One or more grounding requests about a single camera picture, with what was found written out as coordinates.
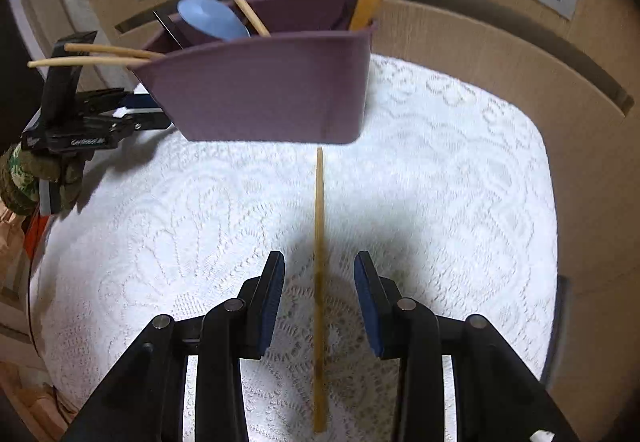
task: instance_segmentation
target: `table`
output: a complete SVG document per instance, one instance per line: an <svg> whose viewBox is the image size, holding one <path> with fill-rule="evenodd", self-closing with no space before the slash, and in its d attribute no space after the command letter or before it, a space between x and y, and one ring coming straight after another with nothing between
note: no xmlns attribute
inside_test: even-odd
<svg viewBox="0 0 640 442"><path fill-rule="evenodd" d="M78 207L53 221L34 265L34 335L55 385L82 404L152 317L204 314L260 274L270 250L287 274L271 348L241 364L252 441L390 439L398 364L367 343L359 250L436 314L487 316L539 376L557 272L540 133L497 97L397 59L372 57L367 97L360 139L324 147L327 433L311 432L311 144L190 143L172 127L96 154Z"/></svg>

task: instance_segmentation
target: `camouflage fabric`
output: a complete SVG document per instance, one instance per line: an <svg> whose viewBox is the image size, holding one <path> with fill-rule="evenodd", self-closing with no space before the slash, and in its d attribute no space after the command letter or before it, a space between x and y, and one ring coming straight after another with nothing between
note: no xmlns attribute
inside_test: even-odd
<svg viewBox="0 0 640 442"><path fill-rule="evenodd" d="M15 214L29 216L35 210L37 202L27 197L14 184L9 168L13 153L14 147L11 147L0 157L0 199Z"/></svg>
<svg viewBox="0 0 640 442"><path fill-rule="evenodd" d="M14 185L20 189L28 199L38 201L38 180L24 169L20 162L20 144L18 144L9 158L9 171Z"/></svg>
<svg viewBox="0 0 640 442"><path fill-rule="evenodd" d="M34 177L49 182L60 180L60 156L41 151L33 154L31 151L18 151L18 161L22 168Z"/></svg>

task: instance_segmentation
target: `purple plastic bin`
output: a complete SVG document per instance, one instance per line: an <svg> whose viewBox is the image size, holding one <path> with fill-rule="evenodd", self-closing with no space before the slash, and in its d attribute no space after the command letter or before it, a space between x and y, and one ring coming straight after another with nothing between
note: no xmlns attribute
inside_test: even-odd
<svg viewBox="0 0 640 442"><path fill-rule="evenodd" d="M345 0L247 0L271 36L223 42L172 16L194 46L132 68L187 140L343 144L359 135L372 28L328 30Z"/></svg>

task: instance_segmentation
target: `black cable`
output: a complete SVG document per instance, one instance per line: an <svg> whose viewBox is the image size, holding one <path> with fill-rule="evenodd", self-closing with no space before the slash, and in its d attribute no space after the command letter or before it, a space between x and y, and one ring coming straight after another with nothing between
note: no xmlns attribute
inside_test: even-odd
<svg viewBox="0 0 640 442"><path fill-rule="evenodd" d="M35 252L33 252L33 256L29 260L29 275L27 277L27 323L29 324L29 335L31 336L31 343L33 343L33 348L36 350L36 355L40 358L40 352L38 351L38 347L36 346L36 338L33 335L33 329L31 328L31 274L33 271L33 258L35 257Z"/></svg>

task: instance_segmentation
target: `black clamp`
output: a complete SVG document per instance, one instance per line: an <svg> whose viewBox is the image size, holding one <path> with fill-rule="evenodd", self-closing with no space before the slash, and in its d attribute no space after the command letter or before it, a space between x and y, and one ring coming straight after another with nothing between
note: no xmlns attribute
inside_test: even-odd
<svg viewBox="0 0 640 442"><path fill-rule="evenodd" d="M260 359L271 344L284 272L283 255L273 251L260 277L205 316L154 317L61 442L180 442L187 360L195 355L196 440L246 442L239 359Z"/></svg>
<svg viewBox="0 0 640 442"><path fill-rule="evenodd" d="M51 57L83 56L67 52L67 43L93 43L96 32L74 34L56 42ZM82 66L50 67L40 112L22 133L24 151L55 154L114 149L135 131L166 129L171 120L148 94L122 88L76 93ZM134 111L122 117L104 115L120 107Z"/></svg>
<svg viewBox="0 0 640 442"><path fill-rule="evenodd" d="M436 316L379 277L368 252L356 256L353 276L375 355L401 359L392 442L444 440L447 354L459 442L529 442L537 432L554 434L554 442L578 442L545 388L484 316Z"/></svg>

